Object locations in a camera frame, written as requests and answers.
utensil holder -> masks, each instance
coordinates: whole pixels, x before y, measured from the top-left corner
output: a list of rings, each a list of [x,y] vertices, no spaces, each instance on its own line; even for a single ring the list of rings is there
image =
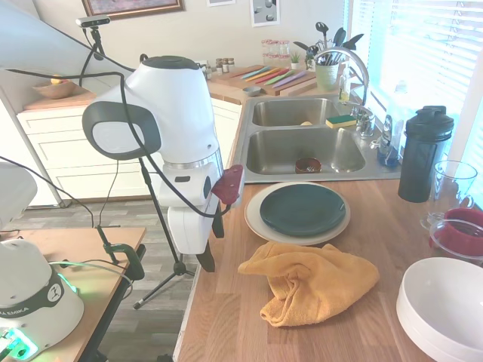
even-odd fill
[[[337,89],[337,74],[339,72],[339,64],[335,66],[315,66],[315,76],[317,78],[317,87],[320,91],[332,92]]]

floor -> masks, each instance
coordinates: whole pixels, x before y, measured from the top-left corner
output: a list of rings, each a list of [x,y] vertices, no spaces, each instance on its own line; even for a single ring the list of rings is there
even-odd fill
[[[88,207],[97,216],[102,204]],[[102,225],[145,227],[143,243],[147,251],[143,259],[146,277],[134,283],[133,293],[119,307],[100,351],[108,356],[109,362],[150,362],[161,354],[172,354],[193,277],[177,277],[135,311],[132,305],[173,272],[173,257],[161,223],[151,201],[109,202],[102,221]],[[6,229],[84,228],[90,227],[90,223],[87,212],[72,205],[67,209],[27,210]],[[196,270],[194,256],[186,256],[184,261],[189,270]]]

picture frame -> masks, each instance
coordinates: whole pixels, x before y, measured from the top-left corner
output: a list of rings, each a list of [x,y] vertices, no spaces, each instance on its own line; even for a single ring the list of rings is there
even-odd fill
[[[82,0],[82,4],[89,17],[107,15],[112,20],[185,10],[183,0]]]
[[[271,26],[280,24],[281,0],[250,0],[251,25]]]
[[[233,5],[236,0],[206,0],[207,6]]]

green light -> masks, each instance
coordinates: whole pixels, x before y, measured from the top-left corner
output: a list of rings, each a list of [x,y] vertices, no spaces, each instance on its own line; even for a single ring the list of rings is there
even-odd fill
[[[12,350],[10,356],[18,360],[28,360],[38,351],[38,347],[30,340],[30,338],[17,328],[9,330],[6,338],[15,338],[15,340],[8,345],[8,348]]]
[[[69,281],[66,279],[66,277],[64,277],[63,275],[61,275],[61,273],[58,273],[58,275],[62,278],[63,281],[66,282],[66,284],[70,287],[70,289],[72,289],[72,291],[77,294],[77,288],[74,287],[71,283],[69,283]]]

orange towel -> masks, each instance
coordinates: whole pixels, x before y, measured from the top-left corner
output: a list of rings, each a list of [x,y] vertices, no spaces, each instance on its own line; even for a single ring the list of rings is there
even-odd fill
[[[345,311],[379,280],[369,261],[330,244],[319,249],[269,241],[238,272],[268,277],[275,298],[260,315],[274,327],[325,321]]]

